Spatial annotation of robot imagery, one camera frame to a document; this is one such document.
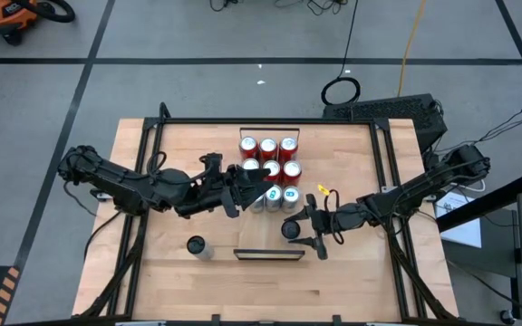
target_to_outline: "wooden tabletop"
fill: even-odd
[[[142,120],[121,120],[111,160],[134,168]],[[161,149],[167,152],[166,168],[178,168],[190,176],[203,169],[198,158],[209,152],[223,154],[223,168],[239,163],[240,127],[227,125],[165,125]],[[284,125],[299,128],[298,160],[303,168],[299,188],[314,193],[321,207],[321,184],[340,192],[341,203],[378,191],[372,143],[367,126]],[[257,139],[281,139],[291,131],[245,131]],[[402,182],[423,172],[414,128],[410,120],[391,120]],[[152,139],[147,149],[152,148]],[[385,175],[390,170],[379,133]],[[432,207],[420,209],[433,215]],[[94,228],[114,214],[113,204],[100,204]],[[136,320],[207,321],[220,314],[223,321],[399,321],[400,313],[385,234],[369,226],[345,232],[345,244],[325,238],[329,259],[320,261],[310,247],[288,244],[280,234],[285,213],[241,212],[231,219],[222,208],[192,216],[174,212],[150,212],[149,224],[133,318]],[[92,242],[83,267],[73,313],[85,310],[110,280],[116,263],[124,218],[102,230]],[[412,241],[420,276],[451,313],[458,314],[450,276],[434,221],[423,215],[411,221]],[[311,235],[309,222],[301,223],[302,235]],[[201,262],[188,253],[187,240],[203,236],[215,248],[212,261]],[[298,262],[238,261],[233,249],[304,249]],[[411,282],[404,274],[409,310],[416,316]],[[121,298],[128,280],[121,287]],[[119,300],[117,312],[123,312]]]

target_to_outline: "silver can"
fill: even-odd
[[[243,164],[241,164],[241,167],[244,169],[256,169],[259,168],[259,161],[257,161],[254,158],[248,158],[243,161]]]
[[[215,255],[215,249],[199,235],[190,237],[187,241],[187,250],[202,261],[211,260]]]
[[[299,202],[299,189],[294,186],[289,186],[283,191],[283,204],[281,209],[286,213],[294,213]]]
[[[276,212],[281,208],[283,191],[280,186],[272,186],[265,193],[265,208],[267,212]]]
[[[251,206],[247,208],[251,213],[259,214],[265,209],[265,196],[261,195]]]

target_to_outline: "red soda can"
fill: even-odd
[[[269,160],[277,160],[277,142],[275,139],[263,139],[261,143],[259,143],[259,147],[261,150],[260,158],[262,162],[267,162]]]
[[[301,177],[301,164],[289,161],[283,165],[283,186],[297,186]]]
[[[279,181],[281,181],[281,166],[279,166],[279,163],[273,160],[268,160],[263,165],[263,168],[271,170],[269,176],[265,177],[265,181],[271,181],[276,185],[279,184]]]
[[[244,137],[239,143],[239,150],[243,159],[257,158],[257,141],[253,137]]]
[[[248,158],[243,161],[243,164],[241,164],[241,166],[244,169],[256,169],[259,168],[259,162],[257,162],[257,160],[254,158]]]
[[[279,162],[286,163],[297,156],[297,140],[291,137],[281,139],[279,143]]]

